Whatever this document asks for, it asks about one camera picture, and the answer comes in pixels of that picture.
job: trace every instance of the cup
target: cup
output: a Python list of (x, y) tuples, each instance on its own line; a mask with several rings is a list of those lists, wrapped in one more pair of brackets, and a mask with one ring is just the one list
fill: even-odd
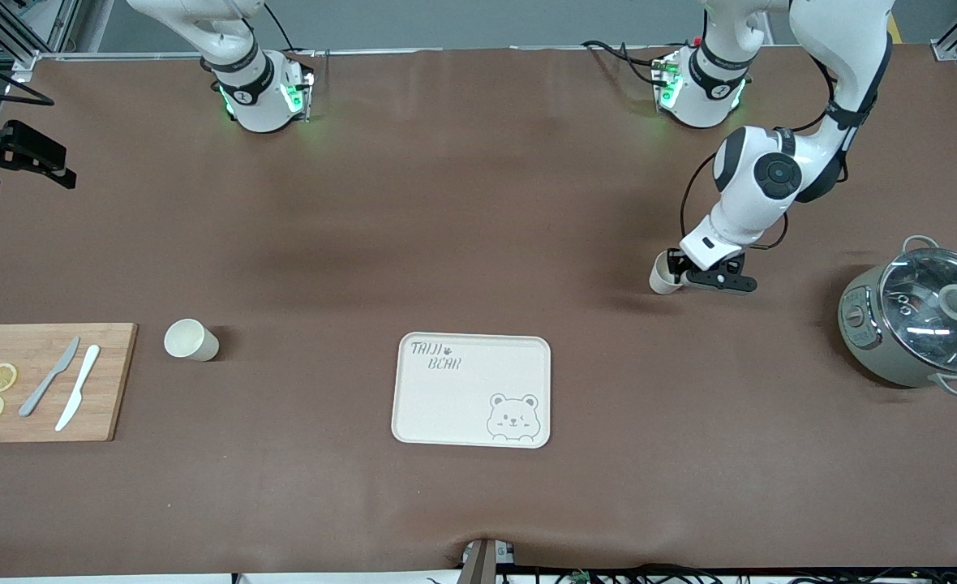
[(165, 333), (165, 352), (177, 359), (211, 361), (219, 352), (219, 340), (200, 322), (185, 318)]

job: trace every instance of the white tray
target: white tray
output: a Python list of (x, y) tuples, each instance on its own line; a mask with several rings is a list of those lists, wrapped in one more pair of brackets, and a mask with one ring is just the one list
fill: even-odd
[(540, 448), (550, 440), (550, 346), (541, 337), (409, 333), (400, 341), (393, 435)]

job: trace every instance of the pot handle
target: pot handle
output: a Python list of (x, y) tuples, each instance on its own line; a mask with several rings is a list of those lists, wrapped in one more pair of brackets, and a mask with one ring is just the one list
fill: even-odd
[(951, 387), (950, 381), (957, 381), (957, 375), (947, 375), (943, 373), (934, 373), (930, 375), (930, 380), (935, 384), (939, 385), (943, 391), (949, 393), (950, 395), (957, 396), (957, 389)]
[(901, 252), (903, 252), (904, 254), (907, 254), (908, 244), (912, 243), (912, 241), (921, 241), (921, 243), (926, 244), (927, 247), (939, 247), (939, 243), (936, 243), (936, 240), (931, 237), (927, 237), (924, 235), (913, 235), (912, 237), (908, 237), (908, 239), (904, 240), (904, 245), (902, 245), (902, 247), (900, 248)]

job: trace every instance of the white knife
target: white knife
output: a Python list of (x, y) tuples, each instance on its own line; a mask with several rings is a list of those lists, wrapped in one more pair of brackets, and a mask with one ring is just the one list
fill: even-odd
[(56, 428), (53, 428), (54, 432), (63, 430), (81, 406), (82, 385), (85, 385), (86, 377), (89, 377), (89, 371), (92, 370), (93, 364), (97, 362), (97, 355), (99, 354), (100, 345), (89, 345), (89, 348), (86, 349), (85, 359), (82, 359), (82, 369), (79, 370), (79, 378), (75, 380), (75, 388), (71, 390), (71, 397), (67, 398), (67, 406), (64, 406), (64, 413), (60, 414), (60, 420), (57, 421)]

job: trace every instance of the knife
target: knife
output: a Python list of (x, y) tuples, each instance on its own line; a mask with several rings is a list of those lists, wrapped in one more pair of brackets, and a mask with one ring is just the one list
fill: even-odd
[(57, 362), (57, 365), (53, 365), (53, 370), (45, 377), (45, 380), (42, 380), (38, 388), (35, 389), (35, 392), (22, 404), (21, 410), (18, 410), (18, 415), (21, 415), (22, 418), (27, 418), (31, 415), (35, 410), (35, 406), (38, 406), (38, 402), (42, 399), (42, 395), (45, 394), (45, 390), (49, 387), (49, 384), (52, 384), (53, 378), (63, 373), (63, 371), (67, 369), (67, 366), (71, 365), (71, 360), (75, 358), (75, 351), (77, 351), (78, 348), (79, 338), (74, 337), (74, 339), (71, 339), (71, 344), (67, 345), (67, 350), (64, 351), (64, 354), (60, 355), (60, 361)]
[(75, 388), (71, 390), (71, 397), (67, 398), (67, 406), (64, 406), (64, 413), (60, 414), (60, 420), (57, 420), (57, 427), (53, 428), (56, 432), (64, 429), (64, 426), (71, 421), (82, 404), (82, 385), (85, 385), (86, 377), (89, 377), (89, 370), (97, 362), (97, 355), (100, 354), (100, 345), (89, 345), (86, 349), (85, 359), (82, 359), (82, 369), (79, 370), (79, 378), (75, 380)]

